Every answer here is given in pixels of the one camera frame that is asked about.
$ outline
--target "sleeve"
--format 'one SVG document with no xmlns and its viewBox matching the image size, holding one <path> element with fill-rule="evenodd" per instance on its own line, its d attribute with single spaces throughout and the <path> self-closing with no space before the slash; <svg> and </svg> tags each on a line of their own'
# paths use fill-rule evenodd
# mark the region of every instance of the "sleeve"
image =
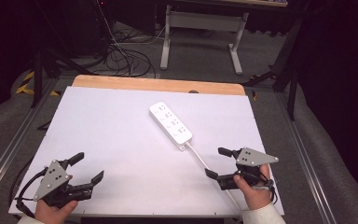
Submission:
<svg viewBox="0 0 358 224">
<path fill-rule="evenodd" d="M 243 223 L 249 224 L 284 224 L 284 220 L 278 213 L 275 206 L 270 203 L 269 205 L 252 211 L 242 211 Z"/>
<path fill-rule="evenodd" d="M 43 222 L 40 222 L 31 217 L 23 216 L 17 224 L 43 224 Z"/>
</svg>

